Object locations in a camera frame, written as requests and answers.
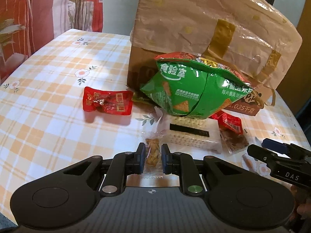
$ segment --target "green chip bag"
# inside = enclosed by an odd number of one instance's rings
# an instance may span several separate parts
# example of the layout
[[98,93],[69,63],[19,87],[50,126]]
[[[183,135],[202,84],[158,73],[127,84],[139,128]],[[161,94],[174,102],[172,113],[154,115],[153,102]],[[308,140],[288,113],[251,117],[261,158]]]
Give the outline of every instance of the green chip bag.
[[159,72],[141,91],[169,114],[205,119],[252,92],[229,67],[189,53],[155,57]]

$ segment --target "small snack packet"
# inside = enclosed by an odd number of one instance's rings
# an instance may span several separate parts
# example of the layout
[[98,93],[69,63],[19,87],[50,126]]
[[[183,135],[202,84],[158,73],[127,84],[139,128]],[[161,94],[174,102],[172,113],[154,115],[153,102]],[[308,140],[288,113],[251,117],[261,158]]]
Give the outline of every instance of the small snack packet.
[[220,110],[211,115],[210,118],[217,120],[219,127],[230,129],[239,135],[243,134],[242,121],[238,117]]
[[163,168],[161,159],[161,138],[162,134],[158,133],[143,133],[146,142],[146,160],[144,172],[142,173],[145,178],[162,178]]
[[213,114],[210,118],[218,121],[220,136],[225,142],[230,154],[238,152],[249,145],[246,137],[243,135],[240,118],[222,110]]
[[132,112],[132,96],[131,91],[102,91],[85,87],[82,106],[86,112],[98,110],[108,114],[128,116]]

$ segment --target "wrapped snack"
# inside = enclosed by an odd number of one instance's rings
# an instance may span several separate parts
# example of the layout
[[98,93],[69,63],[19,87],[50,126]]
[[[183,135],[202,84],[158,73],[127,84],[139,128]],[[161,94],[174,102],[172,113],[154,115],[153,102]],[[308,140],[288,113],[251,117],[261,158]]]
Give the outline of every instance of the wrapped snack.
[[243,135],[240,118],[222,110],[213,114],[210,118],[218,121],[221,138],[225,142],[229,153],[238,152],[249,145],[246,137]]
[[249,143],[243,134],[237,134],[236,132],[223,127],[220,128],[220,134],[221,138],[226,143],[230,154],[238,152],[241,149],[245,149],[246,146],[249,146]]
[[131,91],[102,91],[85,87],[83,110],[86,112],[98,110],[108,114],[128,116],[132,112],[132,96]]
[[146,160],[144,172],[142,173],[145,178],[161,178],[163,177],[163,168],[161,160],[161,142],[162,134],[158,133],[143,133],[146,142]]
[[155,60],[159,72],[141,91],[172,115],[205,119],[253,91],[241,74],[212,58],[174,52]]
[[193,119],[164,115],[158,128],[165,133],[165,141],[221,153],[218,123],[213,119]]
[[156,166],[161,160],[161,153],[159,148],[159,139],[146,138],[146,165]]

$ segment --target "red-brown snack package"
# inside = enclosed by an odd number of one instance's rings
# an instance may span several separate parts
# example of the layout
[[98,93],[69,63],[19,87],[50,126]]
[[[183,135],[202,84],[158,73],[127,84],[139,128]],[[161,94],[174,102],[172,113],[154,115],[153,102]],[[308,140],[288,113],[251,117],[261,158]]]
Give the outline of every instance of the red-brown snack package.
[[210,118],[218,120],[219,127],[230,129],[239,135],[243,134],[242,122],[241,119],[238,117],[235,117],[220,110],[215,114],[211,115]]
[[102,91],[85,87],[83,110],[86,112],[98,110],[108,114],[128,116],[132,112],[132,96],[131,91]]

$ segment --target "table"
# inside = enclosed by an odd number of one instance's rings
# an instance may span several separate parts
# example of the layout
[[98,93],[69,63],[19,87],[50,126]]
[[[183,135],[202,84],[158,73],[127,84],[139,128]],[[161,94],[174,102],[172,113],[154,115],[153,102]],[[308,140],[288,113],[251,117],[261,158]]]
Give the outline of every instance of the table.
[[[112,158],[136,151],[142,132],[156,130],[151,106],[134,104],[131,116],[82,110],[85,86],[125,90],[131,44],[128,36],[71,29],[26,60],[0,86],[0,212],[15,222],[10,198],[21,185],[92,155]],[[230,112],[242,119],[250,143],[268,137],[310,145],[295,117],[276,94],[276,105],[265,106],[255,117]],[[212,152],[170,145],[171,152],[190,153],[202,159]],[[270,178],[264,163],[246,151],[215,156]],[[142,179],[130,176],[128,185],[178,185],[176,176]]]

